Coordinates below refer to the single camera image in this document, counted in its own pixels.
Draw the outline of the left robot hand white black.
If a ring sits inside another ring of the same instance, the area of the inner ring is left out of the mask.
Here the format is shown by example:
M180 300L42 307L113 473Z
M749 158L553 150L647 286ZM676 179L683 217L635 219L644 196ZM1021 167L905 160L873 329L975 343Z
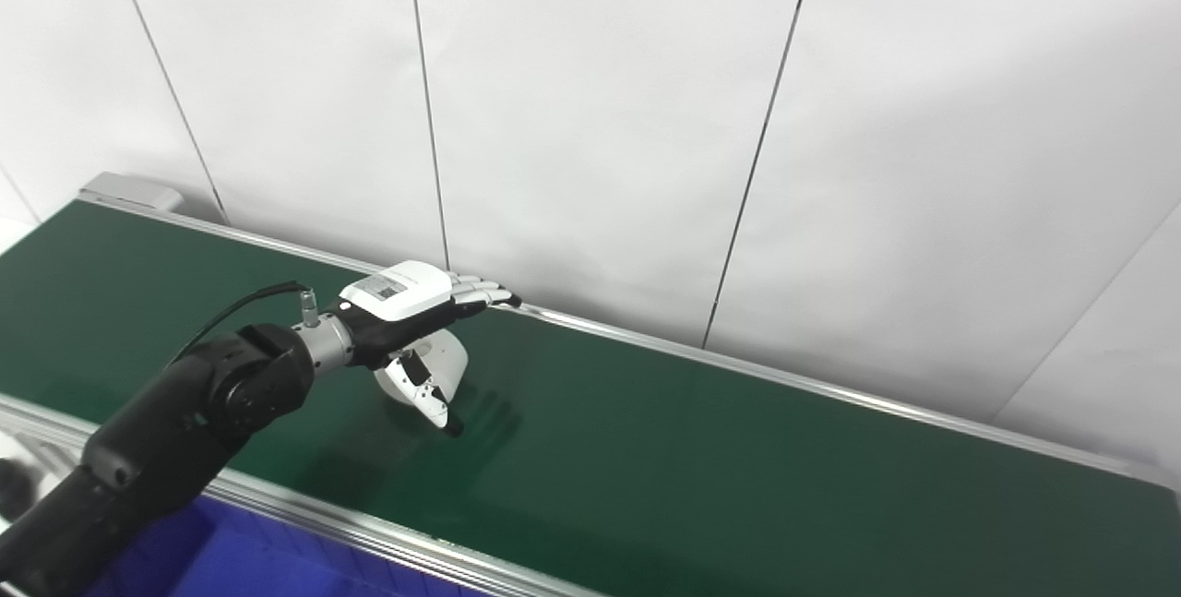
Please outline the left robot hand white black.
M448 328L497 306L518 308L522 298L496 281L407 260L346 286L333 314L350 332L347 365L371 370L394 402L459 437L452 404L469 357Z

